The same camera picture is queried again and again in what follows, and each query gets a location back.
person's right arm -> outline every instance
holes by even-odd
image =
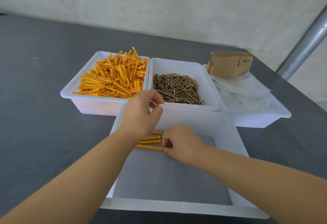
[[[214,176],[280,223],[327,223],[327,180],[209,147],[188,127],[162,135],[165,152]]]

stack of flattened cardboard boxes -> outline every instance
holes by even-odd
[[[252,55],[249,52],[213,51],[207,71],[222,78],[237,77],[248,72],[251,64]]]

dark gray tabletop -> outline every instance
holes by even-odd
[[[0,16],[0,216],[109,135],[114,116],[81,114],[60,91],[96,51],[206,64],[239,50],[112,29]],[[292,113],[265,129],[238,127],[250,157],[327,179],[327,112],[254,58],[251,73]],[[196,214],[100,209],[92,223],[274,223]]]

person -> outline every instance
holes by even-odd
[[[89,223],[129,153],[158,123],[162,103],[153,89],[137,93],[117,131],[2,217],[0,224]],[[169,156],[214,176],[280,223],[327,223],[325,179],[209,147],[186,126],[166,130],[162,145]]]

forearm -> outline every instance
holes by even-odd
[[[327,180],[289,167],[205,147],[192,165],[280,223],[326,221]]]
[[[124,139],[118,132],[104,139],[0,223],[88,223],[133,149]]]

